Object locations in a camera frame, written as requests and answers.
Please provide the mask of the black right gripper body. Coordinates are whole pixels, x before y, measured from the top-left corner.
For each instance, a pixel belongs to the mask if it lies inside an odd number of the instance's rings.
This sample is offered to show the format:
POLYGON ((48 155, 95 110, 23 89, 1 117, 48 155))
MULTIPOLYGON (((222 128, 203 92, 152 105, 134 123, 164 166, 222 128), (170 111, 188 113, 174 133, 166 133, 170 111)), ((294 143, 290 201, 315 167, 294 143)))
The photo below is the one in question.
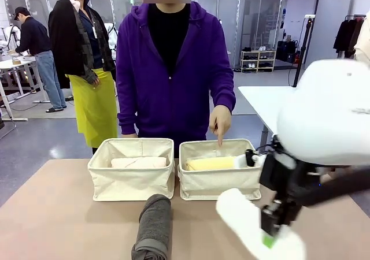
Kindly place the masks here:
POLYGON ((271 200, 272 203, 281 203, 280 225, 290 225, 298 217, 302 208, 294 202, 287 193, 288 180, 292 170, 281 164, 274 156, 274 153, 268 153, 262 167, 260 184, 274 191, 275 194, 271 200))

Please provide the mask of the person's left hand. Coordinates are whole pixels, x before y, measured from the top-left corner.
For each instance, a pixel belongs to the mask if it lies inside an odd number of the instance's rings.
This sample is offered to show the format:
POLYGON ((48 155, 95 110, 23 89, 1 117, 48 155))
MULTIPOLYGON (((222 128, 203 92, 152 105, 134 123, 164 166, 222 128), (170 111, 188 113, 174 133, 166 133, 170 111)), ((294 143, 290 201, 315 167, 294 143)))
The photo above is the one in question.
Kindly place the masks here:
POLYGON ((224 135, 231 126, 231 112, 223 105, 217 105, 209 117, 209 129, 217 136, 218 145, 223 144, 224 135))

